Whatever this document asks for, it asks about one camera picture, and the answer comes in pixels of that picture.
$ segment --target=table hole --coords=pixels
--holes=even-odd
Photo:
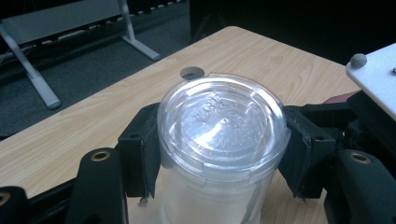
[[[191,81],[205,75],[204,69],[196,66],[185,67],[181,69],[180,76],[184,79]]]

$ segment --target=plastic cup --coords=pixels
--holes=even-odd
[[[290,130],[261,84],[210,74],[176,85],[158,111],[163,224],[260,223]]]

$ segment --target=table surface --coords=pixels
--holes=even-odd
[[[182,81],[180,70],[198,66],[205,73],[254,79],[284,105],[321,104],[334,95],[357,91],[343,65],[238,27],[227,27],[97,92],[0,143],[0,186],[23,187],[35,196],[74,178],[79,161],[99,147],[114,147],[137,111],[160,102]],[[128,199],[131,223],[159,223],[161,171],[157,195],[148,206]],[[327,223],[324,194],[306,203],[292,197],[276,172],[262,208],[262,223]]]

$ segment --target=plastic lid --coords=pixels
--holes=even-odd
[[[163,154],[202,178],[260,177],[276,168],[289,142],[281,106],[273,93],[245,77],[211,74],[183,82],[160,104]]]

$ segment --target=gray carpet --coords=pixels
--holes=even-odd
[[[132,16],[136,39],[162,58],[189,45],[189,2],[154,8]],[[113,83],[155,63],[120,36],[122,21],[47,42],[26,52],[29,60],[62,101],[48,110],[15,59],[0,54],[0,136],[18,133]]]

